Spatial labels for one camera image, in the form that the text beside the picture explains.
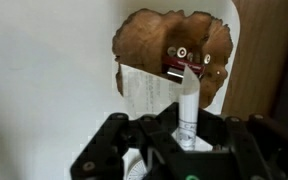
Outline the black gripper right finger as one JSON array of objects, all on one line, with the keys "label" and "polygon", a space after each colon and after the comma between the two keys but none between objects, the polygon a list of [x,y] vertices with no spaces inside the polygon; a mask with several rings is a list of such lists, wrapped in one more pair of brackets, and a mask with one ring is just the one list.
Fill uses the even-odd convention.
[{"label": "black gripper right finger", "polygon": [[288,180],[288,128],[268,116],[252,114],[243,121],[200,109],[197,135],[228,150],[238,180]]}]

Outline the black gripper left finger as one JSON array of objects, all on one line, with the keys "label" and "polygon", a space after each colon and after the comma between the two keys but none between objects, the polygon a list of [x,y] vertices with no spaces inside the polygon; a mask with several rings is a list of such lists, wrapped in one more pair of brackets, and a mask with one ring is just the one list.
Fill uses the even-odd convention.
[{"label": "black gripper left finger", "polygon": [[70,168],[72,180],[123,180],[123,156],[138,149],[149,174],[146,179],[183,180],[176,163],[183,151],[171,136],[177,127],[178,104],[172,103],[156,117],[130,120],[124,113],[111,114]]}]

